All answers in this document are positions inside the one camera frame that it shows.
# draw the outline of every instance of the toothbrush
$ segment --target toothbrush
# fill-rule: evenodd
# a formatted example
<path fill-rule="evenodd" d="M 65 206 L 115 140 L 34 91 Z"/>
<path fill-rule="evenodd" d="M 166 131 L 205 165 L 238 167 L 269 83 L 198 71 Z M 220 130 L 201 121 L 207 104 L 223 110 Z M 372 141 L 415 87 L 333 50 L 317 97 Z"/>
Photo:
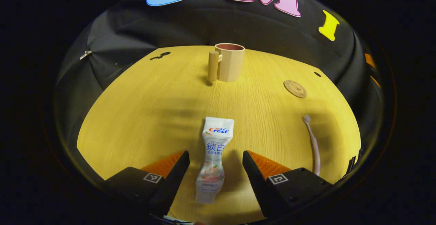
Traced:
<path fill-rule="evenodd" d="M 313 165 L 313 173 L 315 173 L 317 176 L 320 175 L 320 169 L 321 169 L 321 159 L 320 159 L 320 151 L 318 149 L 318 142 L 316 141 L 315 136 L 312 133 L 312 130 L 310 129 L 309 122 L 310 122 L 310 116 L 306 115 L 303 118 L 304 123 L 307 126 L 307 129 L 309 131 L 310 135 L 310 142 L 312 143 L 313 147 L 313 155 L 314 155 L 314 165 Z"/>

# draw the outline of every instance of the round coaster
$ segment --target round coaster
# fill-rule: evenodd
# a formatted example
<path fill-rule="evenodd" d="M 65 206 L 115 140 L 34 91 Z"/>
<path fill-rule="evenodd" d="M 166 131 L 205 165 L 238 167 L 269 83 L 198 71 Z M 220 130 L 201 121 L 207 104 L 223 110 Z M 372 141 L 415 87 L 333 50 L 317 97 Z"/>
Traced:
<path fill-rule="evenodd" d="M 287 80 L 283 82 L 283 84 L 285 85 L 286 90 L 288 90 L 294 96 L 299 98 L 307 97 L 306 89 L 302 87 L 300 84 L 298 84 L 297 82 L 292 80 Z"/>

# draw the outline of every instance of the wood grain surface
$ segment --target wood grain surface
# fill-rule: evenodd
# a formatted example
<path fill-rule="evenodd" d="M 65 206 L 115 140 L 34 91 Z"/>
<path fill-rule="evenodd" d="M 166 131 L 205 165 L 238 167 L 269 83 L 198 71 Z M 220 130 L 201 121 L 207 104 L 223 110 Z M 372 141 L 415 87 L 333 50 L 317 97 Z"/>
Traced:
<path fill-rule="evenodd" d="M 335 183 L 346 173 L 349 160 L 360 149 L 359 129 L 346 100 L 321 70 L 247 49 L 238 81 L 210 84 L 207 64 L 213 50 L 213 46 L 159 48 L 102 93 L 87 114 L 77 143 L 102 178 L 185 149 L 190 166 L 169 216 L 211 225 L 260 220 L 263 215 L 242 166 L 243 151 L 291 169 L 311 170 L 312 148 L 302 120 L 306 114 L 319 144 L 320 176 Z M 171 53 L 150 60 L 167 51 Z M 301 84 L 307 97 L 289 93 L 285 80 Z M 235 120 L 233 139 L 223 152 L 226 178 L 212 205 L 194 200 L 195 179 L 204 161 L 201 131 L 206 116 Z"/>

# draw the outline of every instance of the metal clip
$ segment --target metal clip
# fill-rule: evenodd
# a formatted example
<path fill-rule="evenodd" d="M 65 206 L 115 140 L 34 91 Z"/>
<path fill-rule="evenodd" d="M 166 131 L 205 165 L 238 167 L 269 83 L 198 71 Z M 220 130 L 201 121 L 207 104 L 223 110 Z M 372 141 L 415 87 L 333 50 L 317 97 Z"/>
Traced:
<path fill-rule="evenodd" d="M 87 57 L 91 53 L 92 53 L 92 51 L 85 51 L 84 54 L 80 57 L 80 60 L 84 59 L 85 57 Z"/>

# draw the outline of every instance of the toothbrush head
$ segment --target toothbrush head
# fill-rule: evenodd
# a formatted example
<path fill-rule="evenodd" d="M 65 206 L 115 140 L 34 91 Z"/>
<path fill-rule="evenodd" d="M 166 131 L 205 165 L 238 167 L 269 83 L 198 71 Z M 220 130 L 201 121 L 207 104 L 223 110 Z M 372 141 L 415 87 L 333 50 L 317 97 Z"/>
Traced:
<path fill-rule="evenodd" d="M 304 116 L 302 119 L 303 119 L 303 121 L 304 121 L 306 124 L 308 124 L 308 123 L 310 122 L 310 116 L 309 116 L 309 115 Z"/>

